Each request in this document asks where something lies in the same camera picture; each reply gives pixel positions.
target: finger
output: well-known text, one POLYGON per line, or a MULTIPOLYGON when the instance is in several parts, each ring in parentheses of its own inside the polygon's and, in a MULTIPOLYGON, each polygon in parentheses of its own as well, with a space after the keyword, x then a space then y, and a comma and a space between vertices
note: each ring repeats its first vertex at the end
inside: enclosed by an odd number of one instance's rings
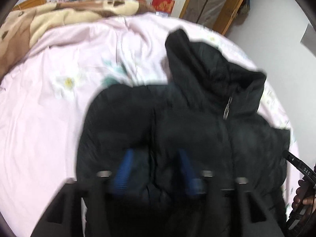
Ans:
POLYGON ((306 215, 310 215, 311 213, 312 213, 312 208, 309 207, 309 208, 306 210, 305 214, 306 214, 306 215))
POLYGON ((295 202, 293 202, 293 203, 292 203, 292 208, 293 208, 293 209, 297 209, 297 207, 298 207, 298 204, 295 203, 295 202))
POLYGON ((301 199, 299 198, 298 195, 296 195, 293 199, 294 203, 300 203, 301 202, 301 199))
POLYGON ((304 182, 305 182, 304 180, 298 180, 298 185, 299 185, 299 186, 302 186, 302 184, 303 184, 304 182))
POLYGON ((311 206, 313 204, 313 200, 314 200, 314 196, 310 196, 303 200, 303 204, 311 206))
POLYGON ((296 189, 296 194, 300 194, 301 190, 302 190, 302 188, 301 188, 301 187, 298 187, 298 188, 296 189))

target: wooden furniture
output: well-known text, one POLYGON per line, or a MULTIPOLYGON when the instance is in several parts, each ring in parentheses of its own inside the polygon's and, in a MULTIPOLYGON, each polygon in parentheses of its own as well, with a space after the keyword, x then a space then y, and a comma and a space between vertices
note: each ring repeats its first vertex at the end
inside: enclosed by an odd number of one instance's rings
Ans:
POLYGON ((186 0, 180 18, 224 35, 243 0, 186 0))
POLYGON ((26 0, 18 5, 15 5, 12 11, 25 10, 25 9, 32 8, 38 5, 43 5, 45 3, 46 3, 46 0, 26 0))

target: hand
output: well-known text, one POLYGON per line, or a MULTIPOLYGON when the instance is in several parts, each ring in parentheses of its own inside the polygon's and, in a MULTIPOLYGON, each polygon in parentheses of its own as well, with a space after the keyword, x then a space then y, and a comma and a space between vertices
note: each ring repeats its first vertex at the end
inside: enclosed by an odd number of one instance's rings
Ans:
MULTIPOLYGON (((302 186, 303 183, 304 183, 304 180, 299 180, 299 181, 298 181, 298 185, 299 185, 299 186, 302 186)), ((292 203, 292 208, 293 208, 293 209, 296 209, 296 208, 298 207, 298 204, 301 202, 301 200, 300 200, 300 198, 299 198, 300 192, 301 192, 301 187, 297 188, 297 190, 296 190, 296 194, 297 194, 297 195, 294 197, 293 203, 292 203)), ((315 209, 316 209, 316 200, 314 201, 314 207, 312 208, 313 199, 315 199, 314 196, 309 196, 309 197, 307 197, 307 198, 305 198, 305 199, 303 200, 303 204, 304 204, 304 205, 309 205, 310 207, 309 207, 309 209, 305 212, 302 221, 306 220, 306 219, 309 217, 309 215, 310 215, 312 212, 315 211, 315 209)))

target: jacket collar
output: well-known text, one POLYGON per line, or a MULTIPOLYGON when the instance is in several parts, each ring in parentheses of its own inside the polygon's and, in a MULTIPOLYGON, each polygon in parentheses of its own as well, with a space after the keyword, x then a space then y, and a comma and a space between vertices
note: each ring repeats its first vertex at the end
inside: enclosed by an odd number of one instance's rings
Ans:
POLYGON ((266 76, 228 62, 216 48, 190 42, 183 30, 171 33, 166 50, 173 81, 192 109, 228 117, 256 113, 266 76))

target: black puffer jacket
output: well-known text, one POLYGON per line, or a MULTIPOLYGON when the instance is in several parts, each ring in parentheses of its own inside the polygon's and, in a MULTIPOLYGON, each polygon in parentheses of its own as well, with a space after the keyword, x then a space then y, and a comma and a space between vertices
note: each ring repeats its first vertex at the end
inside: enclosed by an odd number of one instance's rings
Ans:
MULTIPOLYGON (((220 179, 220 189, 246 177, 283 226, 282 151, 290 134, 257 114, 266 76, 190 42, 182 30, 168 36, 166 50, 173 83, 113 85, 95 98, 79 143, 78 180, 110 170, 111 192, 168 208, 203 192, 190 179, 204 170, 220 179)), ((213 236, 228 236, 230 205, 218 202, 222 225, 213 236)))

